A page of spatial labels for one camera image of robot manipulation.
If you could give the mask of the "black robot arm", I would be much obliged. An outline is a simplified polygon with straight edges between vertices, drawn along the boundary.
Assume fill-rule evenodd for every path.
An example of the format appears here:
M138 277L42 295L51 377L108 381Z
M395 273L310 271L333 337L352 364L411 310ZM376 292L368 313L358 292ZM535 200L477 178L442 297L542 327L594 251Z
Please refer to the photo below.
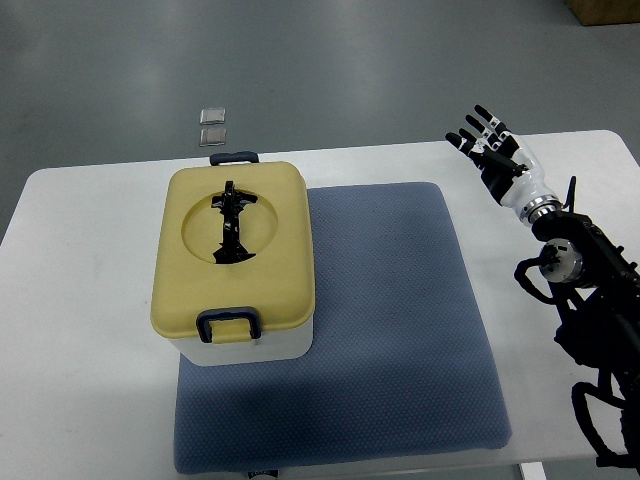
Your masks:
M521 261L514 278L538 301L556 308L554 340L579 365L597 371L596 383L578 382L571 402L599 467L639 468L639 274L586 215L567 200L533 212L532 232L543 247ZM611 450L593 424L588 400L619 409L625 453Z

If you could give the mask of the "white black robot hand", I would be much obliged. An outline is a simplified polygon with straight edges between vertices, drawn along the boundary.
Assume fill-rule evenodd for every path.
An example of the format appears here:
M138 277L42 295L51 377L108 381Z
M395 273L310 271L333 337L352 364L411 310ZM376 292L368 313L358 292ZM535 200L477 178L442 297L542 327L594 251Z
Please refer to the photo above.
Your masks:
M481 105L465 120L469 129L449 132L445 139L479 170L481 181L499 205L511 209L527 227L562 208L558 196L545 184L544 169L520 136Z

